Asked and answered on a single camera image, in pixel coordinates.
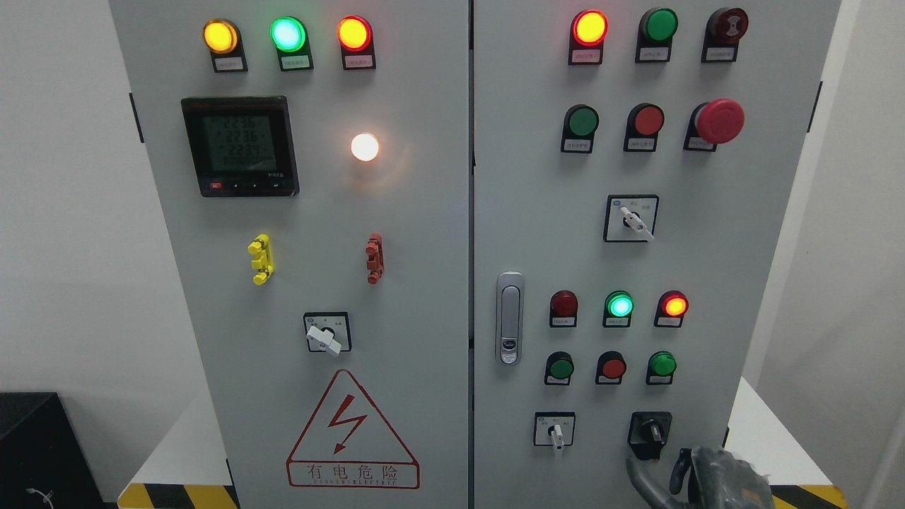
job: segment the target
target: green indicator light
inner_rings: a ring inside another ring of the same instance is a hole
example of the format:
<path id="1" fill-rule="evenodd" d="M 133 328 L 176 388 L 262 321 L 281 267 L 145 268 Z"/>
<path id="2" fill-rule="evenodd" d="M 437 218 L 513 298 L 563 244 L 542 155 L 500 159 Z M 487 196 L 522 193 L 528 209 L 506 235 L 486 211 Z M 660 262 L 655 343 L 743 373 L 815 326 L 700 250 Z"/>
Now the green indicator light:
<path id="1" fill-rule="evenodd" d="M 632 297 L 625 292 L 616 292 L 606 301 L 606 309 L 616 318 L 628 316 L 634 308 Z"/>
<path id="2" fill-rule="evenodd" d="M 297 52 L 305 45 L 305 27 L 294 17 L 277 18 L 271 25 L 271 39 L 278 50 Z"/>
<path id="3" fill-rule="evenodd" d="M 597 129 L 597 114 L 590 108 L 579 108 L 569 117 L 568 128 L 576 136 L 587 136 Z"/>
<path id="4" fill-rule="evenodd" d="M 655 43 L 662 43 L 676 34 L 679 18 L 670 9 L 657 9 L 647 17 L 644 35 Z"/>
<path id="5" fill-rule="evenodd" d="M 550 365 L 550 376 L 557 380 L 564 380 L 572 376 L 575 366 L 565 359 L 560 359 Z"/>
<path id="6" fill-rule="evenodd" d="M 676 371 L 676 359 L 668 351 L 651 357 L 651 371 L 658 377 L 668 377 Z"/>

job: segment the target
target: electrical control cabinet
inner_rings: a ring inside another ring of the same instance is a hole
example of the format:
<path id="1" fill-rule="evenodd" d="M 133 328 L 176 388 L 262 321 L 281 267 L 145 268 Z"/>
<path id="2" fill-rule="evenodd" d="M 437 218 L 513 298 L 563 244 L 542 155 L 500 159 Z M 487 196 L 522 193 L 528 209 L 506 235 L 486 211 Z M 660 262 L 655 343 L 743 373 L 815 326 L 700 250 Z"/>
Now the electrical control cabinet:
<path id="1" fill-rule="evenodd" d="M 243 507 L 721 444 L 839 0 L 110 6 Z"/>
<path id="2" fill-rule="evenodd" d="M 721 445 L 838 6 L 474 0 L 475 508 L 645 507 L 634 450 L 665 483 Z M 538 415 L 574 416 L 561 451 Z"/>
<path id="3" fill-rule="evenodd" d="M 465 507 L 468 2 L 110 8 L 242 507 Z"/>

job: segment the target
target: lightning bolt symbol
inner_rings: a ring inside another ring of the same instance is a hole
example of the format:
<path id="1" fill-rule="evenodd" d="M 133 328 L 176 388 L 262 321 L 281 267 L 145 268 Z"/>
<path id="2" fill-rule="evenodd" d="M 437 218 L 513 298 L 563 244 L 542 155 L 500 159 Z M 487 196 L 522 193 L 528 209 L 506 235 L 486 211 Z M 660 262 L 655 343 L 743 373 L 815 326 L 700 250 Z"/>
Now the lightning bolt symbol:
<path id="1" fill-rule="evenodd" d="M 343 412 L 345 412 L 348 409 L 348 406 L 351 405 L 352 401 L 354 401 L 354 400 L 355 400 L 355 396 L 352 396 L 351 394 L 347 394 L 346 398 L 343 399 L 342 404 L 339 405 L 339 409 L 337 410 L 337 413 L 333 415 L 333 419 L 331 419 L 330 423 L 327 424 L 327 427 L 334 427 L 334 426 L 339 426 L 340 424 L 348 424 L 350 422 L 355 423 L 355 426 L 353 426 L 352 429 L 349 430 L 348 435 L 346 435 L 346 437 L 342 439 L 342 442 L 337 443 L 337 446 L 333 448 L 333 454 L 336 454 L 339 451 L 346 448 L 345 444 L 346 444 L 346 441 L 348 440 L 348 438 L 351 437 L 353 433 L 355 433 L 355 430 L 358 429 L 358 427 L 361 426 L 361 423 L 365 422 L 365 419 L 367 418 L 367 414 L 365 414 L 363 416 L 339 420 L 339 416 L 341 416 L 343 414 Z"/>

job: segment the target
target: white platform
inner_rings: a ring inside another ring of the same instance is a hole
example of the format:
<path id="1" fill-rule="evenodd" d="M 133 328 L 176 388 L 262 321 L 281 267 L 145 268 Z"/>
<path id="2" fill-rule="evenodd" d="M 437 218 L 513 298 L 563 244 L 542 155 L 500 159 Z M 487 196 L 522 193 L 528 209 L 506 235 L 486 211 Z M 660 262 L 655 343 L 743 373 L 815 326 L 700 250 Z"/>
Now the white platform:
<path id="1" fill-rule="evenodd" d="M 750 462 L 771 485 L 829 485 L 814 460 L 742 379 L 729 418 L 726 449 Z M 132 483 L 229 485 L 226 451 L 208 392 L 200 392 Z"/>

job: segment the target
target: yellow black hazard stripe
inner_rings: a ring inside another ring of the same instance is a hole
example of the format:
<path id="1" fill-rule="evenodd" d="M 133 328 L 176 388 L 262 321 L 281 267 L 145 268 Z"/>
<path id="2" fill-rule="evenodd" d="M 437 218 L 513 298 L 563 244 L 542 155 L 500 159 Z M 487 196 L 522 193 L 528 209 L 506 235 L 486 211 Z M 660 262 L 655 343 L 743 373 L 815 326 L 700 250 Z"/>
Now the yellow black hazard stripe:
<path id="1" fill-rule="evenodd" d="M 835 486 L 770 486 L 776 509 L 848 509 Z"/>
<path id="2" fill-rule="evenodd" d="M 119 509 L 239 509 L 232 486 L 129 485 L 117 501 Z"/>
<path id="3" fill-rule="evenodd" d="M 770 486 L 776 509 L 848 509 L 835 486 Z M 232 486 L 129 485 L 119 509 L 239 509 Z"/>

